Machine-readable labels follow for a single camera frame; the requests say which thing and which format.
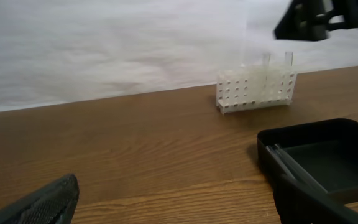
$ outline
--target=wooden table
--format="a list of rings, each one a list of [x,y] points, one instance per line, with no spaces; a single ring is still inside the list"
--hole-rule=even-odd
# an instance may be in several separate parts
[[[72,172],[72,223],[280,223],[256,134],[331,118],[358,121],[358,67],[299,75],[291,106],[225,116],[214,86],[2,112],[0,208]]]

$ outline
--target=white wall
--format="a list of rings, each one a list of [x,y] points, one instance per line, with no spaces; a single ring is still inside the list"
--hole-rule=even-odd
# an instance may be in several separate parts
[[[274,41],[287,0],[0,0],[0,111],[206,85],[262,52],[301,71],[358,65],[358,30]]]

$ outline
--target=black object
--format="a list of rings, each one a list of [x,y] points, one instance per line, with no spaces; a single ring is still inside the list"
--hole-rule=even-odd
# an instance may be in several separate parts
[[[276,38],[319,41],[328,38],[328,31],[358,28],[358,0],[332,0],[330,11],[324,1],[331,0],[293,0],[274,30]],[[344,22],[329,23],[335,16]]]
[[[73,174],[66,175],[0,210],[0,224],[69,224],[79,190]]]
[[[258,134],[282,223],[358,223],[358,123],[333,119]]]

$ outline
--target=wrinkled white sheet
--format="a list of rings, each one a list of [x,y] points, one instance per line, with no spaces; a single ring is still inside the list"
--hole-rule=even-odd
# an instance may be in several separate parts
[[[358,30],[273,39],[288,0],[0,0],[0,111],[213,83],[263,52],[301,71],[358,65]]]

